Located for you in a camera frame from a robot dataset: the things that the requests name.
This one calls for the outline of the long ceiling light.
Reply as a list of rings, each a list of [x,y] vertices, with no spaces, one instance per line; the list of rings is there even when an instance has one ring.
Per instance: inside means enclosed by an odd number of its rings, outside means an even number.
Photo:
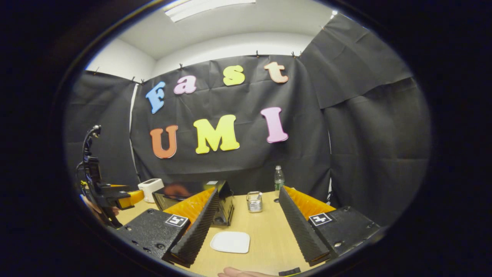
[[[165,5],[162,9],[171,21],[178,22],[216,8],[254,3],[256,3],[256,0],[176,0]]]

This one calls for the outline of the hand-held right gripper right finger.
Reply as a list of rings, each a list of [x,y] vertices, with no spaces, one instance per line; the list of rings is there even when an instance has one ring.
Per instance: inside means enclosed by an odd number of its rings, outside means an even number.
[[[286,186],[278,200],[310,266],[337,259],[380,233],[380,225],[351,206],[335,208]]]

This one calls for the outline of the white toaster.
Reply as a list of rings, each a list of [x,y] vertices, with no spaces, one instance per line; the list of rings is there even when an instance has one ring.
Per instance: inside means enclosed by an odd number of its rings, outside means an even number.
[[[147,203],[155,203],[153,193],[164,188],[165,185],[162,179],[149,179],[138,184],[138,189],[143,191],[143,200]]]

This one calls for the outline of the white square plate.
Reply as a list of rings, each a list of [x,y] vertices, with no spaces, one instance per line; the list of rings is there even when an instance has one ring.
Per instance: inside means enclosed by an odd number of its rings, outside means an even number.
[[[247,254],[251,237],[245,232],[218,232],[210,241],[213,250],[231,254]]]

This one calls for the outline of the black backdrop cloth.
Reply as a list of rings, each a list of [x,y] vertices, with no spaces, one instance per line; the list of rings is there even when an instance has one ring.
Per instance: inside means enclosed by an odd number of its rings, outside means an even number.
[[[65,115],[70,169],[86,132],[103,179],[226,180],[236,195],[286,185],[352,206],[379,225],[407,209],[425,176],[431,118],[403,60],[337,15],[302,55],[236,56],[187,65],[142,85],[86,72]]]

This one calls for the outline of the clear plastic water bottle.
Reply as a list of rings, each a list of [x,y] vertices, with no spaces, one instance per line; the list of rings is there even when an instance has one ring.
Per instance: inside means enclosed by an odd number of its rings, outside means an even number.
[[[274,189],[275,191],[280,191],[280,189],[285,185],[285,177],[280,165],[276,165],[274,172]]]

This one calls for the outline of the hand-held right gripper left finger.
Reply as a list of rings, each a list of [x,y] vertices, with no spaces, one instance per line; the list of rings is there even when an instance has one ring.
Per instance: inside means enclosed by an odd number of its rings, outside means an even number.
[[[218,189],[210,188],[165,211],[146,209],[115,232],[143,253],[188,268],[204,244],[218,205]]]

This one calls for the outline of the black electric oven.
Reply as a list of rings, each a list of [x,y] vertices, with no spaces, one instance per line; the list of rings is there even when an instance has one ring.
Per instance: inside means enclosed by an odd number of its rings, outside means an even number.
[[[152,195],[161,211],[186,217],[193,224],[214,192],[217,193],[219,202],[211,223],[229,226],[234,210],[233,193],[225,180],[173,182],[165,184]]]

